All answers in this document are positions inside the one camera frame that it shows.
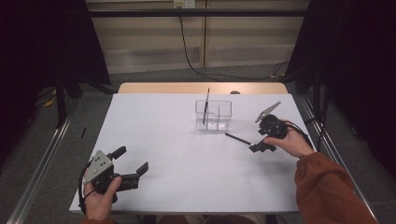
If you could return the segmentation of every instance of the black pen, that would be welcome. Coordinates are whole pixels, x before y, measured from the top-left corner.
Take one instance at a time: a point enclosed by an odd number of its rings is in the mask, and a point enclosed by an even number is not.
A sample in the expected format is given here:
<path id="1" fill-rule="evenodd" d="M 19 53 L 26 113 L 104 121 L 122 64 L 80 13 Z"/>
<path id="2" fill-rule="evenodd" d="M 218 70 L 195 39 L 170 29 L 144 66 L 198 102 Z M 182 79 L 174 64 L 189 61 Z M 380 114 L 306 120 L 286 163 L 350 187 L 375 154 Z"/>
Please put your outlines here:
<path id="1" fill-rule="evenodd" d="M 226 133 L 225 135 L 227 135 L 227 136 L 229 136 L 229 137 L 231 137 L 231 138 L 233 138 L 233 139 L 236 139 L 236 140 L 238 140 L 238 141 L 240 141 L 240 142 L 243 142 L 243 143 L 245 143 L 245 144 L 248 144 L 248 145 L 250 145 L 250 146 L 254 146 L 253 143 L 249 143 L 247 140 L 243 140 L 243 139 L 241 139 L 241 138 L 235 137 L 235 136 L 233 136 L 232 134 Z"/>
<path id="2" fill-rule="evenodd" d="M 208 99 L 209 99 L 209 91 L 210 91 L 210 88 L 207 88 L 207 95 L 206 95 L 206 102 L 205 102 L 205 109 L 204 109 L 204 119 L 202 120 L 202 124 L 205 124 L 207 104 L 208 104 Z"/>

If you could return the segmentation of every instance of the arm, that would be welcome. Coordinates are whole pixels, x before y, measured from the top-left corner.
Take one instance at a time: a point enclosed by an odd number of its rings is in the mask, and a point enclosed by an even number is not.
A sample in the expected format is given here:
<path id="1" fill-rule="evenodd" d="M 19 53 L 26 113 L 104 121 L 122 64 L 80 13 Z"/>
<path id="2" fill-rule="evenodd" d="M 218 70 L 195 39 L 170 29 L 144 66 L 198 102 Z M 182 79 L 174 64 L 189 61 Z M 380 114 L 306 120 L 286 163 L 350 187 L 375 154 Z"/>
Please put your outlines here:
<path id="1" fill-rule="evenodd" d="M 300 159 L 294 181 L 296 201 L 306 223 L 376 223 L 353 192 L 347 171 L 314 152 L 293 129 L 284 139 L 266 137 L 264 143 L 282 147 Z"/>
<path id="2" fill-rule="evenodd" d="M 84 187 L 85 204 L 87 206 L 87 214 L 81 220 L 82 224 L 114 224 L 110 218 L 111 204 L 113 195 L 116 193 L 121 183 L 121 177 L 116 177 L 108 187 L 105 194 L 96 193 L 92 183 Z"/>

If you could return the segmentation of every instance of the marker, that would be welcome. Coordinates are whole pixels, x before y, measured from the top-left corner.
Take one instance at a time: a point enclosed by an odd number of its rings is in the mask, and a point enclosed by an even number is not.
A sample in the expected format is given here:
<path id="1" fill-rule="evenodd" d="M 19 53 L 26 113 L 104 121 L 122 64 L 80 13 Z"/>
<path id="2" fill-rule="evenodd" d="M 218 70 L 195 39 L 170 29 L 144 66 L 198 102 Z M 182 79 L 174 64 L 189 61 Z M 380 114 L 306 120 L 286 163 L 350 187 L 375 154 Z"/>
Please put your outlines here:
<path id="1" fill-rule="evenodd" d="M 205 102 L 205 109 L 204 109 L 204 119 L 202 120 L 202 124 L 205 124 L 206 111 L 207 111 L 207 105 L 208 105 L 208 99 L 209 99 L 209 91 L 210 91 L 210 88 L 207 88 L 207 95 L 206 95 L 206 102 Z"/>
<path id="2" fill-rule="evenodd" d="M 84 135 L 85 135 L 85 131 L 87 131 L 87 128 L 84 128 L 84 130 L 82 130 L 81 138 L 83 138 L 83 137 L 84 137 Z"/>
<path id="3" fill-rule="evenodd" d="M 238 141 L 240 141 L 240 142 L 243 142 L 243 143 L 245 143 L 245 144 L 248 144 L 248 145 L 250 145 L 250 146 L 254 146 L 253 143 L 249 143 L 248 141 L 243 140 L 243 139 L 241 139 L 241 138 L 238 138 L 238 137 L 236 137 L 236 136 L 233 136 L 232 134 L 226 133 L 225 135 L 227 135 L 227 136 L 229 136 L 229 137 L 231 137 L 231 138 L 233 138 L 233 139 L 236 139 L 236 140 L 238 140 Z"/>

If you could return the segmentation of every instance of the black rod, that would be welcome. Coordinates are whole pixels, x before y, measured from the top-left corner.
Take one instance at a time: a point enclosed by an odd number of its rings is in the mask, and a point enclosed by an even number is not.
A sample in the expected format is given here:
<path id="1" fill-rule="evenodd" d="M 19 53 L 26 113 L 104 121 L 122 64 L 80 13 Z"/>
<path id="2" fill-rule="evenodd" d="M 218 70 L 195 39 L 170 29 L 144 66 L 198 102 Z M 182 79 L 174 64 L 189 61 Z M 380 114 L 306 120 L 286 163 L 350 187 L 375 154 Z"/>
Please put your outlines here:
<path id="1" fill-rule="evenodd" d="M 60 128 L 66 119 L 66 105 L 64 103 L 64 85 L 62 84 L 62 76 L 58 72 L 55 76 L 56 101 L 58 105 L 58 124 L 56 128 Z"/>
<path id="2" fill-rule="evenodd" d="M 321 113 L 320 113 L 320 73 L 318 69 L 315 70 L 315 79 L 314 79 L 313 88 L 314 88 L 313 107 L 314 107 L 315 119 L 318 120 L 319 122 L 322 122 Z"/>
<path id="3" fill-rule="evenodd" d="M 111 17 L 327 17 L 335 10 L 307 9 L 94 9 L 90 11 L 54 11 L 53 14 Z"/>
<path id="4" fill-rule="evenodd" d="M 254 144 L 252 144 L 252 143 L 249 143 L 247 140 L 244 140 L 244 139 L 242 139 L 242 138 L 238 138 L 238 137 L 236 137 L 236 136 L 234 136 L 234 135 L 232 135 L 232 134 L 226 133 L 225 135 L 227 135 L 227 136 L 229 136 L 229 137 L 231 137 L 231 138 L 233 138 L 233 139 L 236 139 L 236 140 L 238 140 L 238 141 L 240 141 L 240 142 L 243 142 L 243 143 L 245 143 L 245 144 L 248 144 L 248 145 L 250 145 L 250 146 L 254 145 Z"/>

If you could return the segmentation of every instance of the clear plastic box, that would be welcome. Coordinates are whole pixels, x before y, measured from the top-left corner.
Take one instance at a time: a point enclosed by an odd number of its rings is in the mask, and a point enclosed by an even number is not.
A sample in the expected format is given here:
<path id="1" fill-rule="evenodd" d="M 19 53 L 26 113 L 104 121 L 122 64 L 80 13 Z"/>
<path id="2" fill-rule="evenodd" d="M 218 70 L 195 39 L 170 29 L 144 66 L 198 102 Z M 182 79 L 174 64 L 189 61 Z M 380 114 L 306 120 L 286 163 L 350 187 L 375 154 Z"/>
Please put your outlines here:
<path id="1" fill-rule="evenodd" d="M 197 130 L 223 130 L 228 131 L 230 120 L 233 115 L 231 101 L 207 101 L 195 102 L 195 116 Z"/>

